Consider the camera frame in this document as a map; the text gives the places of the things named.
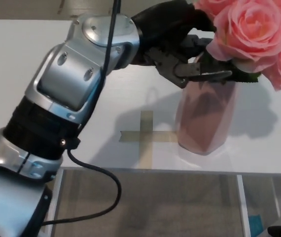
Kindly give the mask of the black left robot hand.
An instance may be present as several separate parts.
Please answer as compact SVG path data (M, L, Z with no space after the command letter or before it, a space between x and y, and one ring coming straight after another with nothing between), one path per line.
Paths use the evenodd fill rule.
M209 38L190 35L192 29L215 32L205 12L185 0L159 3L132 17L140 46L133 65L154 66L165 79L183 89L190 81L224 82L232 75L228 66L213 60L189 63L206 55Z

